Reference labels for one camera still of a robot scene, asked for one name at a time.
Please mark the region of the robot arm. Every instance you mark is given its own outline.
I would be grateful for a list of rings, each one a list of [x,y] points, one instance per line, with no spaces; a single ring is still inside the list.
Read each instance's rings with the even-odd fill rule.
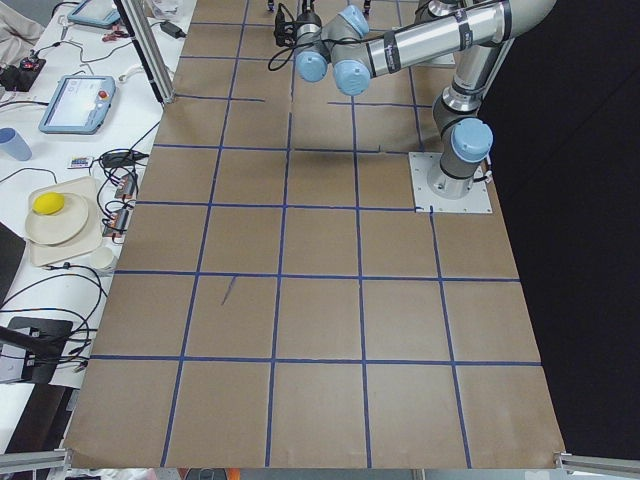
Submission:
[[[412,24],[370,36],[364,13],[348,6],[328,23],[311,2],[285,32],[296,70],[307,82],[333,74],[346,96],[365,92],[371,81],[414,66],[433,66],[452,56],[451,81],[436,97],[433,119],[443,142],[427,184],[441,198],[466,196],[493,144],[490,127],[479,120],[491,79],[511,42],[539,25],[552,1],[421,1]]]

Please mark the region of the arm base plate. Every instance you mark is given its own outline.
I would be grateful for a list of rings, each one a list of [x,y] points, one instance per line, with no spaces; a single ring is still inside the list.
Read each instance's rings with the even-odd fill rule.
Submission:
[[[482,168],[468,179],[454,179],[441,169],[439,152],[410,152],[414,209],[424,213],[491,214]]]

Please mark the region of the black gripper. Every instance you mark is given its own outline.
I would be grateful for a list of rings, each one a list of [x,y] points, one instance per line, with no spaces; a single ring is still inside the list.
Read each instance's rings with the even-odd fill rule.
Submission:
[[[322,20],[313,10],[305,10],[296,18],[296,46],[312,44],[322,30]]]

